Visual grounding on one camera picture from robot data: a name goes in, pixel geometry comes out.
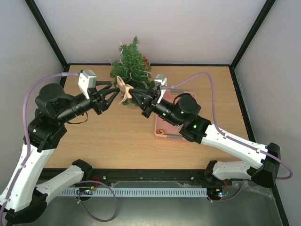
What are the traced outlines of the red bow ornament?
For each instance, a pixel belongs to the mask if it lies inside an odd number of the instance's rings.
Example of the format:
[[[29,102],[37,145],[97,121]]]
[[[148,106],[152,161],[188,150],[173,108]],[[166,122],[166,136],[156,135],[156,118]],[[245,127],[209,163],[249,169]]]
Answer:
[[[145,56],[143,56],[143,63],[144,63],[144,65],[149,66],[148,61]]]

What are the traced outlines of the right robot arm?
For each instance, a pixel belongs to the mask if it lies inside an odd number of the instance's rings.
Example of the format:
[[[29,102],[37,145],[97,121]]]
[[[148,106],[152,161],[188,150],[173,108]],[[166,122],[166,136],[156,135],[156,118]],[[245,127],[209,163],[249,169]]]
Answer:
[[[205,170],[205,179],[214,185],[220,180],[247,179],[259,186],[273,188],[279,170],[280,147],[274,143],[257,144],[235,136],[216,124],[199,116],[200,105],[190,93],[181,93],[169,102],[160,98],[160,91],[130,89],[130,95],[148,118],[155,113],[173,126],[189,142],[208,145],[225,151],[239,161],[210,161]]]

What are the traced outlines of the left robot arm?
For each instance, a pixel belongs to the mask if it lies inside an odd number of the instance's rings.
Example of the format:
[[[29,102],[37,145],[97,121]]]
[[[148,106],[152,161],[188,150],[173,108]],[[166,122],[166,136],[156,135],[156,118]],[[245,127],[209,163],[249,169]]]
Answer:
[[[119,88],[113,88],[109,81],[96,84],[102,89],[88,88],[77,96],[66,94],[56,83],[40,90],[35,100],[35,117],[25,126],[20,159],[0,196],[0,217],[9,226],[34,222],[63,190],[79,182],[91,181],[92,166],[78,159],[62,173],[38,184],[46,162],[67,131],[65,125],[89,110],[101,114],[119,93]]]

